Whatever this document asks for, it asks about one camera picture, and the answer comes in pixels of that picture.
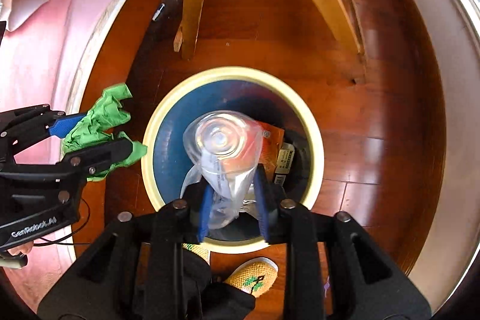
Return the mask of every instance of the cable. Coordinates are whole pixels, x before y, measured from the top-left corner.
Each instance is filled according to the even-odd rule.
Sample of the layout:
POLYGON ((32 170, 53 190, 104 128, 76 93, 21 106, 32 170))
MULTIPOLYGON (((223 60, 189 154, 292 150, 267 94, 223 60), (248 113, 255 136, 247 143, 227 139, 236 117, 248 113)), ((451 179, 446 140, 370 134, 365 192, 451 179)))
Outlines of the cable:
POLYGON ((77 229, 75 229, 71 234, 63 236, 63 238, 57 239, 57 240, 48 240, 45 238, 40 238, 41 240, 45 241, 46 243, 35 243, 33 244, 34 247, 46 247, 46 246, 51 246, 52 244, 59 244, 61 246, 88 246, 90 243, 61 243, 63 240, 66 240, 68 238, 71 238, 73 235, 75 235, 77 232, 79 232, 81 229, 83 229, 87 224, 88 221, 90 220, 90 206, 88 205, 87 201, 85 201, 82 198, 82 201, 85 203, 87 206, 87 219, 85 222, 77 229))

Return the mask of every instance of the trash can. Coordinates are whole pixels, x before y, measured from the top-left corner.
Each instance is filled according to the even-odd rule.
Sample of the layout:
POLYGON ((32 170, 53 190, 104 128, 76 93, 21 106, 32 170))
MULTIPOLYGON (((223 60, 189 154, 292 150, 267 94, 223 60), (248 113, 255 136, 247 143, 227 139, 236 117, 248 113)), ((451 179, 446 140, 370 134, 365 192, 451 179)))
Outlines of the trash can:
MULTIPOLYGON (((183 146, 183 132, 199 116, 214 110, 235 110, 285 129, 284 141, 295 154, 284 189, 289 198, 309 209, 323 178, 323 143, 310 109, 299 95, 276 77, 245 67, 220 67, 184 80, 158 104, 145 131, 148 147, 142 176, 150 202, 159 210, 180 195, 193 166, 183 146)), ((203 245, 227 254, 267 247, 257 220, 247 213, 228 226, 210 231, 203 245)))

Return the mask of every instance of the yellow knit shoe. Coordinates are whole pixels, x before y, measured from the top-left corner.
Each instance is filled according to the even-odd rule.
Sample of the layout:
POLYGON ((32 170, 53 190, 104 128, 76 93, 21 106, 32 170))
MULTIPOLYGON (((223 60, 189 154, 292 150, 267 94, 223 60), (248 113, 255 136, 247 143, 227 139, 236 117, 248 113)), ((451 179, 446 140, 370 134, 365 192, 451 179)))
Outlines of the yellow knit shoe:
POLYGON ((260 297, 277 279, 278 266, 268 258, 255 258, 238 267, 225 283, 260 297))
POLYGON ((197 254, 200 258, 202 258, 205 262, 210 264, 210 250, 203 248, 197 244, 186 244, 183 243, 183 248, 197 254))

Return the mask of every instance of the crumpled green fabric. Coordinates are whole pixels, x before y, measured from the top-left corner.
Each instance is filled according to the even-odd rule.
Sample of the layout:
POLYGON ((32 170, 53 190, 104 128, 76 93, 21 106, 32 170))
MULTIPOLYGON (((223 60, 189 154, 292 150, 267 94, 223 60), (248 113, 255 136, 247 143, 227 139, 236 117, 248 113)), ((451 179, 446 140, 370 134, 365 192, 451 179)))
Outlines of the crumpled green fabric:
MULTIPOLYGON (((85 147, 91 147, 108 140, 113 140, 114 136, 104 131, 130 121, 130 113, 121 110, 122 104, 120 101, 131 97, 130 90, 128 90, 125 83, 105 88, 102 96, 95 102, 86 116, 81 119, 66 138, 62 140, 63 153, 78 151, 85 147)), ((120 132, 118 138, 130 140, 125 132, 120 132)), ((87 180, 101 181, 109 172, 118 167, 128 167, 146 155, 147 147, 145 145, 140 143, 140 141, 131 142, 133 144, 133 150, 128 158, 121 162, 113 163, 108 170, 97 172, 95 175, 89 176, 87 180)))

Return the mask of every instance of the cardboard box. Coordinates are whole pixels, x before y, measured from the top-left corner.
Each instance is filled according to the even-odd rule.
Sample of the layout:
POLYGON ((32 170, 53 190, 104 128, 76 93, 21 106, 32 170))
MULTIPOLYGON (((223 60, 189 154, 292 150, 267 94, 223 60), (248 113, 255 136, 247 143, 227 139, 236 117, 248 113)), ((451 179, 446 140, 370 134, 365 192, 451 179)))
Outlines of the cardboard box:
POLYGON ((267 180, 273 182, 278 153, 283 143, 284 130, 265 122, 257 121, 263 128, 262 152, 258 163, 263 164, 267 180))

